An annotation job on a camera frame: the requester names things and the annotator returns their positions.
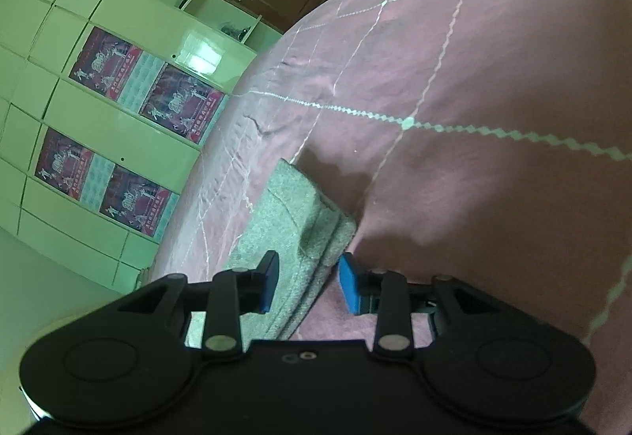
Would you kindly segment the grey pants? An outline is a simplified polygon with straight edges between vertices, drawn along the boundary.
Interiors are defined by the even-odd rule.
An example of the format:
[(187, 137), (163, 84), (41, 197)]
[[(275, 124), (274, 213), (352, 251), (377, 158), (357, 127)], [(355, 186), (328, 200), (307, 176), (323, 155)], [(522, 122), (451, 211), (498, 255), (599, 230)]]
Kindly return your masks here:
[(240, 316), (244, 345), (287, 340), (302, 323), (357, 229), (353, 217), (284, 159), (262, 185), (258, 201), (222, 198), (207, 211), (211, 272), (251, 270), (265, 253), (278, 254), (280, 273), (266, 313)]

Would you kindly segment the red poster lower right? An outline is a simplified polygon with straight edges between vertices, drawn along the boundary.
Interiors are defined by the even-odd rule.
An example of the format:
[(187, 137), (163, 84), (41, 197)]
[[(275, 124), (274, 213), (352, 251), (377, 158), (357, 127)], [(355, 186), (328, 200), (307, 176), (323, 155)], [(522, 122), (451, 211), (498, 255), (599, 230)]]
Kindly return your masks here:
[(116, 165), (100, 213), (149, 237), (155, 237), (173, 192)]

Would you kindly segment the red poster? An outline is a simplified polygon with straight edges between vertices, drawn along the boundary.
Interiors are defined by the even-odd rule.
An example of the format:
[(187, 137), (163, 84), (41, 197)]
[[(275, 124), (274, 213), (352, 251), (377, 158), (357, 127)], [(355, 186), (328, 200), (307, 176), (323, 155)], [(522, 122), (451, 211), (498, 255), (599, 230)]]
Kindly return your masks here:
[(116, 165), (100, 213), (149, 237), (155, 237), (173, 192)]
[(39, 151), (34, 176), (74, 200), (78, 200), (88, 176), (94, 152), (48, 128)]
[(220, 90), (197, 77), (165, 65), (139, 113), (178, 136), (200, 144), (224, 98)]
[(134, 44), (93, 27), (69, 78), (117, 101), (141, 54), (143, 50)]

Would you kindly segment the red poster upper right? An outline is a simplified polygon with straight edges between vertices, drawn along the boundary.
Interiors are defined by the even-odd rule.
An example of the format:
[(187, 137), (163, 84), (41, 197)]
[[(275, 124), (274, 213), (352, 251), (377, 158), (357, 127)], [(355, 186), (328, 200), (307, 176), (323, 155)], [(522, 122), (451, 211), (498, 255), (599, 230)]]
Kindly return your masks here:
[(178, 136), (200, 144), (224, 98), (220, 90), (197, 77), (165, 65), (139, 113)]

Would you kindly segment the pink quilted bedspread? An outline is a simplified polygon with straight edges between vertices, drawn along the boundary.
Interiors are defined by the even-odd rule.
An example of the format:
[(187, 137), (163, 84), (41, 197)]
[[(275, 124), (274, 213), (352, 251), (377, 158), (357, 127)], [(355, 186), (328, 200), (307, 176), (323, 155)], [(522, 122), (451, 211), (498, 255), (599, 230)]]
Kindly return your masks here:
[(256, 57), (154, 275), (205, 281), (277, 161), (360, 262), (453, 275), (582, 339), (584, 421), (631, 429), (631, 0), (328, 0)]

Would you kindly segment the red poster lower left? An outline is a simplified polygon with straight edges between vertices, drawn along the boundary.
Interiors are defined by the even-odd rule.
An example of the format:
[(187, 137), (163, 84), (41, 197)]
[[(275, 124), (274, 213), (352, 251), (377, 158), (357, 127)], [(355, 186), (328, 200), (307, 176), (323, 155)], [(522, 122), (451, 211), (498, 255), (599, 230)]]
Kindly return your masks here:
[(78, 200), (88, 176), (94, 152), (48, 128), (39, 151), (34, 176), (74, 200)]

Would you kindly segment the cream glossy wardrobe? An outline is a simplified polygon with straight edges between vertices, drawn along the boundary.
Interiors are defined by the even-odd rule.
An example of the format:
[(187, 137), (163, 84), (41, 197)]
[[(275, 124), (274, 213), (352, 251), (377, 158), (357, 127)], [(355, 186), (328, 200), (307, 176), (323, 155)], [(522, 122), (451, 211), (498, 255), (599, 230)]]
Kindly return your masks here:
[(277, 42), (225, 0), (1, 0), (1, 225), (127, 293), (228, 96)]

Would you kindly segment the red poster upper left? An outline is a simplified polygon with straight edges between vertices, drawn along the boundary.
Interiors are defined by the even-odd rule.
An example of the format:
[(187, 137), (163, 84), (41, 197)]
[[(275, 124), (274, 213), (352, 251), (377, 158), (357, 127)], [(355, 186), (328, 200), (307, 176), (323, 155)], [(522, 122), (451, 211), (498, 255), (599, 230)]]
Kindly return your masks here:
[(141, 54), (143, 50), (134, 44), (93, 27), (69, 78), (117, 101)]

